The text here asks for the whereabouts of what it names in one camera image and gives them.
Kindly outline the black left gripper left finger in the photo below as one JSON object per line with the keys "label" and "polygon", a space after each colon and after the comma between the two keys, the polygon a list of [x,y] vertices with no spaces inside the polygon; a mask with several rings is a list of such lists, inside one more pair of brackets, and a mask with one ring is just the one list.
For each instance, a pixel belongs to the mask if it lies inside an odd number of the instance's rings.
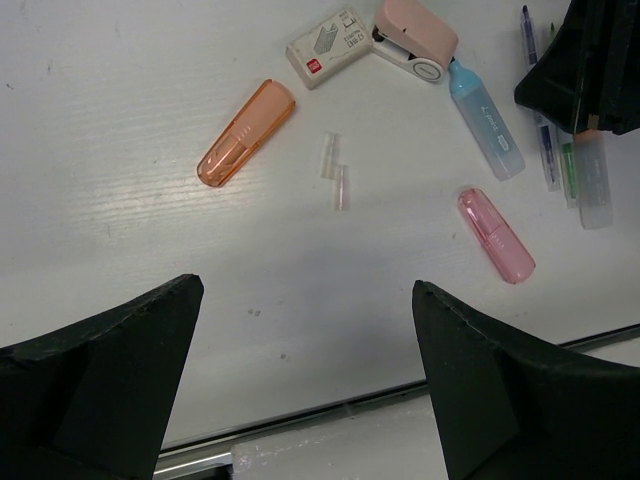
{"label": "black left gripper left finger", "polygon": [[2,348],[2,478],[151,478],[203,294],[181,275]]}

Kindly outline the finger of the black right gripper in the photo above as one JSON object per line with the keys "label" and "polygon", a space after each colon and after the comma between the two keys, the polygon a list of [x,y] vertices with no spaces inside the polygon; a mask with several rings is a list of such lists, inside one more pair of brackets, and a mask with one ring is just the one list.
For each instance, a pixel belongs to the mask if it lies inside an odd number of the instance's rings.
{"label": "finger of the black right gripper", "polygon": [[639,128],[639,3],[573,1],[515,102],[566,133]]}

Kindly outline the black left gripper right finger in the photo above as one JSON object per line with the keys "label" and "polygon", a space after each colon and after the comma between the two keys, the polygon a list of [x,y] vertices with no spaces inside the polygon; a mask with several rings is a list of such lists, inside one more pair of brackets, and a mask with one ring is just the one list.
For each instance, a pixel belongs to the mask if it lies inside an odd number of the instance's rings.
{"label": "black left gripper right finger", "polygon": [[635,479],[639,371],[543,341],[419,281],[412,310],[452,479]]}

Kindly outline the green gel pen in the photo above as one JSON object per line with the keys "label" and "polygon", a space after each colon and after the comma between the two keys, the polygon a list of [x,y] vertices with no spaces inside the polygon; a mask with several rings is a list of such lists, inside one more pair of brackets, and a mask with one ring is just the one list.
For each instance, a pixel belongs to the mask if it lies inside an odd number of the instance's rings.
{"label": "green gel pen", "polygon": [[557,143],[560,151],[565,200],[568,208],[577,208],[579,204],[578,182],[574,161],[573,136],[556,128]]}

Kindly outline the clear pen cap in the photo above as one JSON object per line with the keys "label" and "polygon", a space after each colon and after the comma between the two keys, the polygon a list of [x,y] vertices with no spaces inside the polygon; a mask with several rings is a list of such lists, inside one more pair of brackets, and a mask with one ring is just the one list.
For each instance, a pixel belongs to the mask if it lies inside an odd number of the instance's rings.
{"label": "clear pen cap", "polygon": [[347,211],[349,209],[348,167],[346,165],[337,165],[335,167],[333,206],[335,211]]}
{"label": "clear pen cap", "polygon": [[339,166],[341,136],[334,132],[326,132],[321,152],[320,177],[333,180]]}

